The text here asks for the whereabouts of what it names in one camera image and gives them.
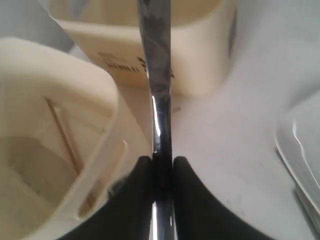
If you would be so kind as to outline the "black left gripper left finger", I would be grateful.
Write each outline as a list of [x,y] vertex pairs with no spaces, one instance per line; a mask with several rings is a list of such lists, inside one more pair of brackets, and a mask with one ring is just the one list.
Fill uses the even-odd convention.
[[141,156],[118,192],[61,240],[148,240],[153,204],[150,157]]

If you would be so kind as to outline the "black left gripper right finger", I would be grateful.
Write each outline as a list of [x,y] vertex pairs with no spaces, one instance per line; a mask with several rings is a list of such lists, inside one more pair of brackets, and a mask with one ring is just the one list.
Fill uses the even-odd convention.
[[183,156],[173,161],[173,201],[179,240],[267,238],[217,200]]

